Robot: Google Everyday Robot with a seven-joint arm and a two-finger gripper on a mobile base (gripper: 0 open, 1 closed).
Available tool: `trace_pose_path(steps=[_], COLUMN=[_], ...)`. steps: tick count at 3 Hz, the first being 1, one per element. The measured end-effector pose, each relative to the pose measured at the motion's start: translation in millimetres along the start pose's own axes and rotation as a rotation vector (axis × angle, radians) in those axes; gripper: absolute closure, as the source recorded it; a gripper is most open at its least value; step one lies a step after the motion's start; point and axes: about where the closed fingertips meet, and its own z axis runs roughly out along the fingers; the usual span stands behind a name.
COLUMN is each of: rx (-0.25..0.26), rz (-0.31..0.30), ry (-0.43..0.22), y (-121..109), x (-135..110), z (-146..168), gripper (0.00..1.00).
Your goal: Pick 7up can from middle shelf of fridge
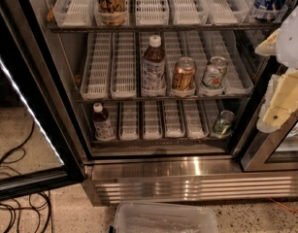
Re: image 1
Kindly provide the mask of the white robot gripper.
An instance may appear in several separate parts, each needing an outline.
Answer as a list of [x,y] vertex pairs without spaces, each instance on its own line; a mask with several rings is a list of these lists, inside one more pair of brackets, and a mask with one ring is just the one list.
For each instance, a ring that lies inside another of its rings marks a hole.
[[254,50],[262,56],[275,55],[289,69],[268,82],[256,128],[272,133],[282,127],[298,109],[298,5],[281,25]]

